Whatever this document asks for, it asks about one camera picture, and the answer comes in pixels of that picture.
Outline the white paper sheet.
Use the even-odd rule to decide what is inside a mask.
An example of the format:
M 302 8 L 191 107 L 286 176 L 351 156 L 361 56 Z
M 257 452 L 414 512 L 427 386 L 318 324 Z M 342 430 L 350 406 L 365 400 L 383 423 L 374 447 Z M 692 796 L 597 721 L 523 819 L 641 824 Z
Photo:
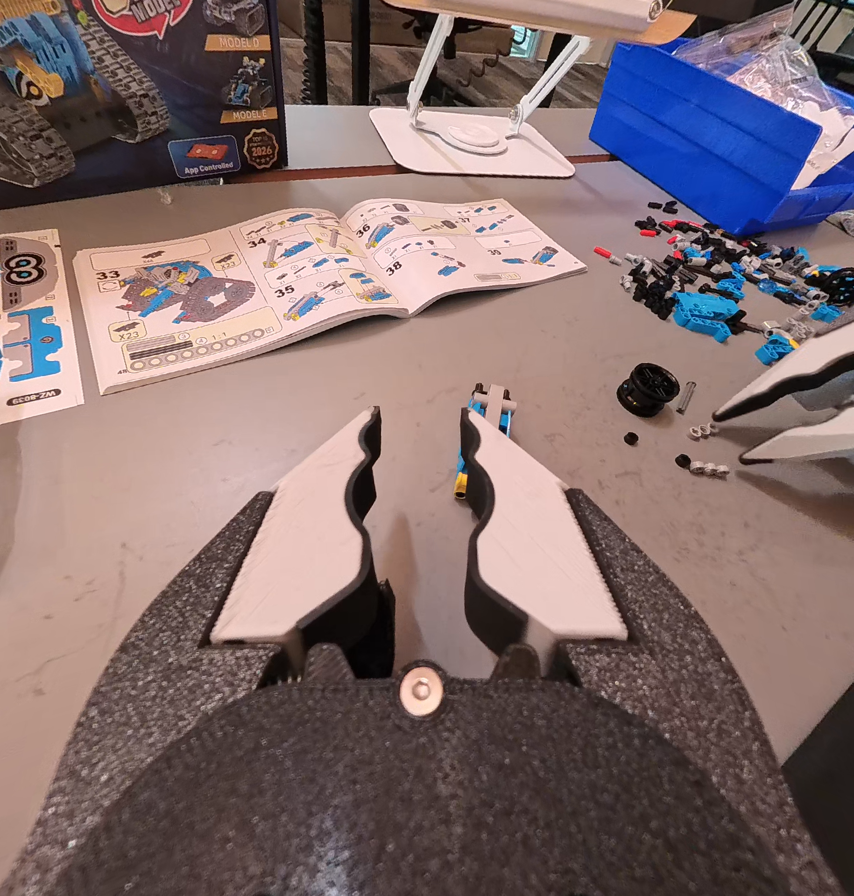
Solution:
M 0 425 L 84 403 L 60 237 L 0 234 Z

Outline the person's leg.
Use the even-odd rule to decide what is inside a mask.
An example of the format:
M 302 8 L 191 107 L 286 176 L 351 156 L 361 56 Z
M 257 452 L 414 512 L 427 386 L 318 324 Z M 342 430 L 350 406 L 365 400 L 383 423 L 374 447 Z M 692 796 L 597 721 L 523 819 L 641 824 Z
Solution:
M 854 894 L 854 726 L 817 727 L 783 774 L 826 862 Z

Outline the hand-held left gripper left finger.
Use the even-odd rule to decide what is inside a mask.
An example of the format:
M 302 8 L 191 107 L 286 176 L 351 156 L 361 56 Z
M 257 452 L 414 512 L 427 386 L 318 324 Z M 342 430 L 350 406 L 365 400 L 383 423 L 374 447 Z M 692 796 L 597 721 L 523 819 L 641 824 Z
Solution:
M 375 405 L 278 480 L 214 617 L 211 645 L 276 646 L 301 669 L 317 644 L 355 655 L 371 640 L 383 599 L 364 521 L 380 452 Z

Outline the toy set box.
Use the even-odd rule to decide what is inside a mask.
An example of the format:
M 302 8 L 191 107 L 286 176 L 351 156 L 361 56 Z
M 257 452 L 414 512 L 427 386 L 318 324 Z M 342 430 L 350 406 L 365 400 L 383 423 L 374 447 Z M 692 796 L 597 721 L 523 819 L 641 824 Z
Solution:
M 0 1 L 0 210 L 287 162 L 276 2 Z

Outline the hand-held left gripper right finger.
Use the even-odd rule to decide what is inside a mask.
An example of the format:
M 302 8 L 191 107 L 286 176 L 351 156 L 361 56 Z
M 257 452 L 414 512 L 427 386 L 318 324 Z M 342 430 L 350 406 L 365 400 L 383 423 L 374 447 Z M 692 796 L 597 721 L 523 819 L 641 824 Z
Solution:
M 461 411 L 460 435 L 476 521 L 465 583 L 472 632 L 497 657 L 530 648 L 543 673 L 559 644 L 625 644 L 628 624 L 584 526 L 583 495 L 473 410 Z

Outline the white laptop stand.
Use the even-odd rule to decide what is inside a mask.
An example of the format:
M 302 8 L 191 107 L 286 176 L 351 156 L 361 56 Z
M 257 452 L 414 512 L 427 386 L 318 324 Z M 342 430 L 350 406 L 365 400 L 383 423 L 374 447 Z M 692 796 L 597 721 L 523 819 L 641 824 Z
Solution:
M 544 178 L 568 178 L 575 167 L 526 124 L 529 116 L 589 50 L 593 38 L 632 42 L 660 12 L 671 9 L 660 1 L 392 1 L 389 6 L 438 15 L 406 107 L 378 107 L 369 115 L 394 161 L 421 174 Z M 456 18 L 523 25 L 570 39 L 505 117 L 429 111 L 421 106 L 421 96 Z

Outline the black desk leg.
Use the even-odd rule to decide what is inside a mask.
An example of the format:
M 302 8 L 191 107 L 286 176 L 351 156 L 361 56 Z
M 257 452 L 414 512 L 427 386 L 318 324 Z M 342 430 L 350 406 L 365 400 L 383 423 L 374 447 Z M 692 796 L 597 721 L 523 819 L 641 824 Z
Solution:
M 351 5 L 352 99 L 356 106 L 370 106 L 371 11 L 368 0 Z
M 322 1 L 303 1 L 303 74 L 301 99 L 306 105 L 328 104 L 325 30 Z

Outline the blue grey brick assembly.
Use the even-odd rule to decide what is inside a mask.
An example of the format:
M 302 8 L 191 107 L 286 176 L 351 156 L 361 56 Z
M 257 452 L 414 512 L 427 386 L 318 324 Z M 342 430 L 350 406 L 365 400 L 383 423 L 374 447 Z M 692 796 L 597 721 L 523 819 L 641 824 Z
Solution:
M 505 437 L 511 438 L 512 421 L 517 403 L 512 400 L 509 389 L 494 384 L 486 388 L 482 383 L 477 383 L 466 409 L 490 422 Z M 463 501 L 466 498 L 467 483 L 468 469 L 464 447 L 461 446 L 457 456 L 453 490 L 456 500 Z

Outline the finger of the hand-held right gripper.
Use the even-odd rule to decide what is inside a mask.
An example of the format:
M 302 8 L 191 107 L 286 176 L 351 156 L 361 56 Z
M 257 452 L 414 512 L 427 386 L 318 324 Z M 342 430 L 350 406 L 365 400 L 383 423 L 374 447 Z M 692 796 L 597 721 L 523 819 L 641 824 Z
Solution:
M 716 423 L 733 420 L 797 392 L 825 386 L 854 371 L 854 320 L 824 330 L 771 365 L 712 413 Z
M 749 448 L 738 461 L 742 465 L 754 465 L 836 458 L 854 463 L 854 405 L 837 410 L 828 420 L 775 434 Z

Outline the wooden board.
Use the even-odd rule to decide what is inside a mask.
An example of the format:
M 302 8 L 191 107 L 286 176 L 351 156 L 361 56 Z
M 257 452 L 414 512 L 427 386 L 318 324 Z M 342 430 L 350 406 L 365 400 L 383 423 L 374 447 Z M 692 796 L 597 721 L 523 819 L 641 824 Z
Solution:
M 681 37 L 695 22 L 697 16 L 677 10 L 665 9 L 647 28 L 632 39 L 633 43 L 660 47 Z

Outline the grey desk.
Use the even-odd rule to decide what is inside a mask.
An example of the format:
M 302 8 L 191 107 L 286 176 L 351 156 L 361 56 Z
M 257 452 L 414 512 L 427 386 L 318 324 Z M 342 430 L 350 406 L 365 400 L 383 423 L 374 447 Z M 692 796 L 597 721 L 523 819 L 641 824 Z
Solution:
M 704 443 L 687 429 L 760 372 L 751 334 L 724 345 L 661 322 L 593 258 L 636 252 L 633 221 L 664 193 L 614 161 L 565 181 L 389 174 L 367 112 L 298 108 L 311 146 L 278 179 L 0 212 L 0 232 L 61 236 L 85 404 L 0 427 L 0 884 L 100 673 L 134 622 L 245 502 L 378 405 L 383 453 L 366 525 L 397 600 L 396 666 L 486 678 L 466 623 L 472 518 L 452 497 L 459 411 L 476 381 L 509 387 L 515 438 L 583 488 L 701 612 L 784 760 L 854 682 L 854 466 L 738 466 L 724 481 L 675 456 L 734 465 L 806 415 L 791 399 Z M 270 210 L 342 214 L 376 197 L 506 197 L 587 264 L 570 280 L 467 294 L 410 319 L 347 323 L 285 350 L 128 392 L 98 393 L 71 263 L 78 250 L 184 238 Z M 639 363 L 679 395 L 651 419 L 615 392 Z M 676 413 L 689 381 L 690 406 Z M 636 446 L 623 442 L 627 432 Z

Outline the pile of toy brick parts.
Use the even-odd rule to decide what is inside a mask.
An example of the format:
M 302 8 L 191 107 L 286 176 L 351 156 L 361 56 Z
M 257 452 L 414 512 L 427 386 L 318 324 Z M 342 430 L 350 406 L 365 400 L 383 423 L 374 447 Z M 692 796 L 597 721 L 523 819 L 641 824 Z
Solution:
M 593 258 L 612 264 L 620 288 L 649 314 L 724 344 L 753 334 L 755 357 L 771 366 L 854 310 L 854 265 L 818 261 L 803 245 L 738 237 L 650 203 L 633 223 L 636 252 L 611 240 Z

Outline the black spoked wheel rim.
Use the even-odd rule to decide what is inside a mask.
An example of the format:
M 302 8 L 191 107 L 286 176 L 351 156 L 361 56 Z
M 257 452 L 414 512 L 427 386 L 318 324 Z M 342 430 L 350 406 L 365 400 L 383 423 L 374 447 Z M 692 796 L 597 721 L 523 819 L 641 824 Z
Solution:
M 615 395 L 626 411 L 642 419 L 651 419 L 679 392 L 679 381 L 669 370 L 658 364 L 642 362 L 632 369 Z

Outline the instruction booklet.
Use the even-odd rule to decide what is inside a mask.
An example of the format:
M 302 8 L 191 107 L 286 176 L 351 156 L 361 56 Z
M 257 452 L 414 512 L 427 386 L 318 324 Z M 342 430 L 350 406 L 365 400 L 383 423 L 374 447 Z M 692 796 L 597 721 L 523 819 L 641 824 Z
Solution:
M 102 395 L 189 375 L 440 298 L 582 274 L 508 200 L 379 198 L 277 210 L 197 237 L 77 252 Z

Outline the clear plastic bag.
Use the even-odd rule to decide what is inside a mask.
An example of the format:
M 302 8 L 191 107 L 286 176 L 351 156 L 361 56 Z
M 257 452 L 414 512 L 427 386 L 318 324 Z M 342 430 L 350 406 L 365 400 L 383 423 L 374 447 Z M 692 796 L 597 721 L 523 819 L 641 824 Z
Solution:
M 793 5 L 729 25 L 679 46 L 674 56 L 719 76 L 819 128 L 803 151 L 792 189 L 807 188 L 854 153 L 854 108 L 819 77 L 812 58 L 789 35 Z

